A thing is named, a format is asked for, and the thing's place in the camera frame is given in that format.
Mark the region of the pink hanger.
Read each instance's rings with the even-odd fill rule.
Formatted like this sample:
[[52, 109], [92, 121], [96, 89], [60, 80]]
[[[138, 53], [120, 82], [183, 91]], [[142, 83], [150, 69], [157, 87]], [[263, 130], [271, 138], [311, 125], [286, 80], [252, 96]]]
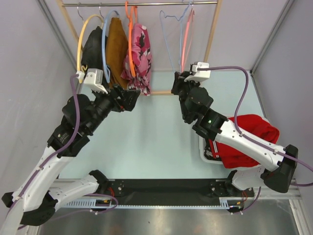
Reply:
[[191, 11], [188, 16], [188, 21], [186, 23], [183, 44], [181, 48], [181, 66], [180, 71], [183, 71], [188, 59], [189, 51], [191, 48], [192, 40], [193, 40], [193, 24], [194, 24], [194, 15], [195, 11], [191, 8]]

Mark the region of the blue wire hanger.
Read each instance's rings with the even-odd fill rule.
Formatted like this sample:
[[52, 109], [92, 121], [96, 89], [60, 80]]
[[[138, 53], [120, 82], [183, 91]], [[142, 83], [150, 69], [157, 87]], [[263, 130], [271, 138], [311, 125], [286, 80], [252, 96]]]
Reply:
[[169, 12], [165, 9], [161, 9], [159, 12], [161, 32], [173, 72], [181, 70], [183, 27], [187, 11], [191, 7], [190, 0], [181, 0], [180, 3], [185, 3], [185, 5], [179, 5], [177, 13], [174, 11]]

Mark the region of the black white patterned trousers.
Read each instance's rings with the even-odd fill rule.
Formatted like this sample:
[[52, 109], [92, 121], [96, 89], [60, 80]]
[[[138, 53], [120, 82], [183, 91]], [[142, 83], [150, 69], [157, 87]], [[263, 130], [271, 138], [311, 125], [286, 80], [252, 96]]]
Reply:
[[212, 150], [211, 150], [211, 145], [210, 145], [209, 141], [207, 141], [206, 144], [205, 144], [203, 155], [209, 161], [214, 161], [215, 160], [215, 158], [213, 156], [213, 153], [212, 153]]

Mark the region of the red trousers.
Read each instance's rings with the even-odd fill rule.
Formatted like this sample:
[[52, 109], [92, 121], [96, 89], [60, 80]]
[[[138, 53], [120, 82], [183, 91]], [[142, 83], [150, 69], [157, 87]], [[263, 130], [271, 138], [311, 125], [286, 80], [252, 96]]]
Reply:
[[[255, 115], [247, 114], [237, 116], [238, 126], [257, 137], [271, 142], [277, 143], [279, 139], [279, 130], [272, 126], [266, 119]], [[248, 155], [219, 142], [216, 142], [218, 154], [222, 159], [225, 168], [234, 169], [238, 167], [254, 167], [259, 163]]]

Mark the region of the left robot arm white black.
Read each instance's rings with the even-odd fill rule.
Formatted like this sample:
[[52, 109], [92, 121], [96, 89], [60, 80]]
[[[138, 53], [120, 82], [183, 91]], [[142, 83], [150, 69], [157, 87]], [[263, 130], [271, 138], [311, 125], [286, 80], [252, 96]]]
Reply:
[[89, 194], [104, 195], [109, 181], [100, 170], [92, 170], [85, 178], [69, 187], [51, 190], [51, 184], [88, 144], [102, 121], [110, 112], [132, 111], [140, 91], [124, 90], [114, 85], [107, 94], [94, 93], [91, 101], [85, 94], [74, 94], [62, 108], [61, 124], [47, 141], [40, 161], [26, 182], [15, 192], [2, 196], [9, 208], [4, 230], [24, 226], [39, 226], [47, 222], [64, 204]]

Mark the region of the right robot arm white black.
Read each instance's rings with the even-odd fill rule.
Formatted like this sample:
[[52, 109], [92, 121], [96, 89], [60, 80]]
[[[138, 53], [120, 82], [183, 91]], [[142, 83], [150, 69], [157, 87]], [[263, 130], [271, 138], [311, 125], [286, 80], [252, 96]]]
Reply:
[[193, 72], [175, 72], [171, 93], [179, 97], [182, 119], [202, 138], [232, 147], [259, 163], [258, 167], [233, 170], [225, 190], [238, 196], [243, 190], [266, 186], [286, 193], [296, 169], [298, 149], [263, 140], [211, 109], [213, 98], [200, 86]]

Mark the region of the light blue plastic hanger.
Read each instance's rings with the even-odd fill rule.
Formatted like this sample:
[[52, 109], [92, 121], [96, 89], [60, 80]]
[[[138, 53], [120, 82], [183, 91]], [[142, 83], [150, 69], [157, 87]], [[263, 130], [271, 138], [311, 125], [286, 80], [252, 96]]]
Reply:
[[112, 14], [115, 14], [118, 18], [120, 17], [118, 11], [111, 10], [104, 18], [103, 31], [102, 31], [102, 61], [103, 61], [104, 76], [108, 84], [110, 83], [111, 71], [106, 61], [106, 30], [108, 26], [108, 21], [111, 18]]

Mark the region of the pink patterned trousers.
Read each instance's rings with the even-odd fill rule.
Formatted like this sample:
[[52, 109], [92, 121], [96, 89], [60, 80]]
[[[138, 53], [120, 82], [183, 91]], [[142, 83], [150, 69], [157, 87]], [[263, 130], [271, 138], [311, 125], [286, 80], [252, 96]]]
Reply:
[[135, 76], [131, 74], [129, 56], [124, 59], [121, 77], [128, 81], [127, 88], [139, 90], [145, 96], [151, 94], [152, 77], [152, 53], [147, 27], [135, 23], [132, 28], [131, 38], [132, 62], [134, 65]]

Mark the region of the yellow hanger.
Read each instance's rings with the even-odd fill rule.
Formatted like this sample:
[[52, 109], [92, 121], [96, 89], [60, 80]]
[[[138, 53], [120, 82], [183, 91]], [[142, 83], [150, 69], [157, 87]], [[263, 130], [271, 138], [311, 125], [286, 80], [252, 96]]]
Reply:
[[85, 30], [90, 22], [91, 19], [93, 18], [98, 18], [100, 20], [100, 23], [101, 23], [101, 28], [103, 27], [104, 25], [104, 20], [103, 18], [100, 16], [100, 15], [97, 15], [97, 14], [93, 14], [93, 15], [90, 15], [84, 22], [83, 22], [83, 26], [81, 28], [81, 31], [80, 31], [80, 35], [79, 35], [79, 38], [78, 38], [78, 44], [77, 44], [77, 53], [76, 53], [76, 71], [81, 71], [81, 58], [82, 58], [82, 51], [83, 51], [83, 38], [84, 38], [84, 33], [85, 33]]

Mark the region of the brown trousers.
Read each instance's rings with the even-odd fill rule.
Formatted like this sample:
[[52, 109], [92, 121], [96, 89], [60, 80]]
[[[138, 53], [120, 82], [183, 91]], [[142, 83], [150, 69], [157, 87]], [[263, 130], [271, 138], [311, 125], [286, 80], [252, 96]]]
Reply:
[[106, 64], [109, 66], [110, 87], [114, 84], [120, 85], [123, 89], [127, 89], [128, 80], [121, 75], [124, 70], [124, 59], [128, 51], [128, 39], [122, 26], [122, 21], [113, 17], [111, 19], [109, 33], [106, 45]]

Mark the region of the orange hanger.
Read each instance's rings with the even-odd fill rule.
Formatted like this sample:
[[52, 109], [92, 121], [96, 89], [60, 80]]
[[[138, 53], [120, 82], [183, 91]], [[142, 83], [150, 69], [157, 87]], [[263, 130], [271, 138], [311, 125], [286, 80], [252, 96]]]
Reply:
[[125, 1], [125, 13], [129, 20], [128, 24], [128, 56], [129, 56], [129, 68], [131, 72], [131, 76], [135, 77], [135, 69], [134, 69], [134, 62], [133, 62], [133, 56], [132, 56], [132, 32], [134, 28], [134, 24], [137, 23], [137, 6], [132, 5], [129, 10], [129, 2]]

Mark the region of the white plastic basket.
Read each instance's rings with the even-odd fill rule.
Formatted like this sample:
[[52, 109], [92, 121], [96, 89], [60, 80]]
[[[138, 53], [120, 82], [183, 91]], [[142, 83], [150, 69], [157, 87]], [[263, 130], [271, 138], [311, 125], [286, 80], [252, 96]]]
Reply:
[[[209, 161], [207, 160], [204, 155], [203, 155], [203, 152], [204, 152], [204, 147], [205, 147], [205, 144], [206, 142], [209, 141], [210, 145], [211, 145], [211, 150], [212, 150], [212, 153], [213, 153], [213, 156], [215, 158], [214, 161]], [[218, 154], [218, 147], [217, 147], [217, 144], [215, 141], [211, 141], [211, 140], [206, 140], [202, 137], [199, 137], [199, 150], [200, 150], [200, 158], [206, 162], [206, 163], [211, 163], [211, 164], [219, 164], [219, 165], [223, 165], [222, 163], [222, 159], [220, 158], [219, 154]]]

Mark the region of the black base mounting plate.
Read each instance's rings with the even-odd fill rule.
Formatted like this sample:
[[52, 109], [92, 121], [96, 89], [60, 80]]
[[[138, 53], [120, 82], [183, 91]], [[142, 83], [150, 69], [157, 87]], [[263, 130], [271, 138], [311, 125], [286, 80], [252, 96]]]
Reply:
[[244, 191], [231, 186], [227, 179], [115, 179], [109, 180], [106, 189], [115, 197], [140, 193], [199, 193], [217, 197], [254, 196], [254, 190]]

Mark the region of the wooden clothes rack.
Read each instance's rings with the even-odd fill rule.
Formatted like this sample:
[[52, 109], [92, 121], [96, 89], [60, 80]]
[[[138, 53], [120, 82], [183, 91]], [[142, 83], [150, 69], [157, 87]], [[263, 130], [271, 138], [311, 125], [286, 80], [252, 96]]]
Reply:
[[[77, 4], [73, 4], [73, 3], [64, 3], [62, 0], [58, 0], [56, 1], [58, 7], [60, 8], [61, 13], [63, 14], [66, 23], [68, 24], [68, 27], [74, 37], [74, 39], [77, 41], [78, 43], [78, 38], [79, 35], [74, 27], [74, 24], [68, 14], [68, 11], [66, 10], [67, 7], [120, 7], [120, 6], [124, 6], [125, 7], [125, 3], [86, 3], [86, 4], [82, 4], [82, 3], [77, 3]], [[155, 3], [129, 3], [130, 6], [132, 5], [136, 5], [137, 7], [139, 6], [162, 6], [162, 5], [184, 5], [185, 3], [180, 3], [180, 2], [155, 2]], [[211, 24], [211, 28], [210, 28], [210, 33], [209, 33], [209, 37], [208, 37], [208, 42], [207, 42], [207, 46], [206, 46], [206, 50], [205, 50], [205, 55], [204, 55], [204, 61], [207, 62], [208, 61], [208, 57], [209, 57], [209, 53], [211, 50], [211, 46], [212, 46], [212, 42], [213, 42], [213, 38], [214, 38], [214, 33], [215, 33], [215, 29], [217, 26], [217, 21], [218, 21], [218, 17], [219, 17], [219, 13], [220, 13], [220, 9], [221, 9], [221, 5], [222, 5], [222, 1], [218, 0], [218, 1], [199, 1], [196, 2], [195, 4], [214, 4], [215, 7], [215, 12], [214, 12], [214, 16], [213, 16], [213, 20], [212, 20], [212, 24]]]

